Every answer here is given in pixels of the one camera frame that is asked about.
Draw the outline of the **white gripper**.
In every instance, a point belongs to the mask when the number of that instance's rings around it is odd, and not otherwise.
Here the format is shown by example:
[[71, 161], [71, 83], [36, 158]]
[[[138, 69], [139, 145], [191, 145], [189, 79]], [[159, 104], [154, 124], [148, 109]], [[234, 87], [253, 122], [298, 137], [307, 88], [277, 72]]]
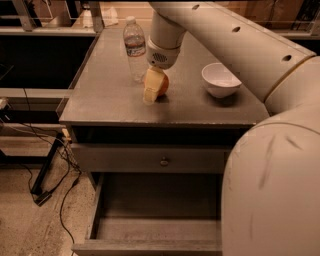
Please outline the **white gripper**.
[[171, 68], [180, 53], [181, 41], [169, 37], [152, 38], [147, 41], [147, 61], [151, 66], [145, 75], [143, 102], [147, 105], [153, 104], [158, 98], [162, 80], [163, 70]]

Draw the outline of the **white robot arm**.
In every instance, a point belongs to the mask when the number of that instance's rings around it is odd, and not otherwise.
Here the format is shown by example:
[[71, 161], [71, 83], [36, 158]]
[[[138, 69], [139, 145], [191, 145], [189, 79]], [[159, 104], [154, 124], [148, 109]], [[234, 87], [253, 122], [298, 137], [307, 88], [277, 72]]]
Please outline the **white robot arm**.
[[154, 2], [149, 63], [168, 69], [190, 33], [264, 105], [233, 147], [221, 198], [223, 256], [320, 256], [318, 56], [216, 3]]

